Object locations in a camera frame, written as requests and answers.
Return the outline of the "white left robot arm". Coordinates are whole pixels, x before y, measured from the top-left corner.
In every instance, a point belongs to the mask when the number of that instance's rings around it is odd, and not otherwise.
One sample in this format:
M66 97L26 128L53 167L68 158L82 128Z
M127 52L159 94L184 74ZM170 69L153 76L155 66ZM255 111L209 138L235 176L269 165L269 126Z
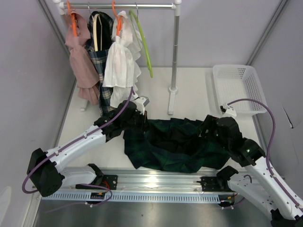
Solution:
M42 151L41 148L33 151L27 177L43 197L67 186L75 186L77 189L98 189L101 186L109 188L110 181L96 164L70 167L69 163L120 136L125 130L143 132L147 128L147 111L140 109L134 102L123 101L116 110L98 118L71 141L48 151Z

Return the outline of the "orange plastic hanger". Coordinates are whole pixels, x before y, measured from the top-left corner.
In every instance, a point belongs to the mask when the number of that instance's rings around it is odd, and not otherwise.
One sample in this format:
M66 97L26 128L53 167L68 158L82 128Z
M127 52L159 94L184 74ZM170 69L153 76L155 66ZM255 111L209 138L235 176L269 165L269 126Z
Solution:
M118 16L115 9L115 1L112 1L112 11L114 13L114 16L116 17L117 25L116 25L116 36L120 36L120 31L122 29L122 18L121 16Z

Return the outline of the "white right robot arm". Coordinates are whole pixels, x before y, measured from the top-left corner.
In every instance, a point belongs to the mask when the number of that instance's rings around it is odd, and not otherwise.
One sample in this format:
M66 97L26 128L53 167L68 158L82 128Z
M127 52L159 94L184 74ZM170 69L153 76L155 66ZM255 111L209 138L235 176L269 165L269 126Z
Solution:
M234 118L206 116L198 130L203 140L225 149L231 159L259 183L255 186L228 166L217 173L216 185L222 190L237 192L270 219L273 227L301 227L303 200L285 183L267 162L264 150L243 137Z

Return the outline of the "green plastic hanger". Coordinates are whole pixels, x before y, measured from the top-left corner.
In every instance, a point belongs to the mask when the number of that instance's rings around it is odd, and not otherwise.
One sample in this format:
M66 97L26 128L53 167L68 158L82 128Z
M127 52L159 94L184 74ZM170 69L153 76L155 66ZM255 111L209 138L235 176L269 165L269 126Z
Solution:
M130 16L130 20L131 20L131 23L132 23L132 26L133 26L138 44L140 46L140 49L141 49L141 51L144 50L144 57L143 58L144 58L144 61L146 63L147 69L150 72L150 77L153 78L152 64L151 64L151 60L150 60L150 56L149 56L149 50L148 50L148 46L147 46L147 42L146 42L146 39L145 39L145 35L144 35L144 32L143 32L142 26L140 24L138 16L135 14L135 12L133 10L129 10L128 14ZM139 37L137 35L137 32L136 32L136 29L134 27L133 19L136 22L138 32L140 34L140 39L139 39Z

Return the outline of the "white pleated skirt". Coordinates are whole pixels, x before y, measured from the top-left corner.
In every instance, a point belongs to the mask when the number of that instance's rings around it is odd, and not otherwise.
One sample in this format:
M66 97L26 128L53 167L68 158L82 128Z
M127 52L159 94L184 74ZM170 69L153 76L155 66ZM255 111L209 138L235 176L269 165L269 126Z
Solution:
M113 89L110 106L117 108L121 102L127 100L131 89L138 91L136 83L141 75L137 64L140 58L138 44L132 23L125 11L118 13L122 18L120 36L116 36L117 21L114 20L112 31L112 45L108 50L103 87Z

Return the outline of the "dark green plaid skirt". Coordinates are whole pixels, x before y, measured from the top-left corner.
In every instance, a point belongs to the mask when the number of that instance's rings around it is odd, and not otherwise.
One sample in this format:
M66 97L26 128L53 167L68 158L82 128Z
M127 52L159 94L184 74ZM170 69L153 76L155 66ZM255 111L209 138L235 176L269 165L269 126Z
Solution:
M227 151L198 135L200 120L149 120L149 129L124 131L124 152L134 168L196 173L202 167L219 170L229 160Z

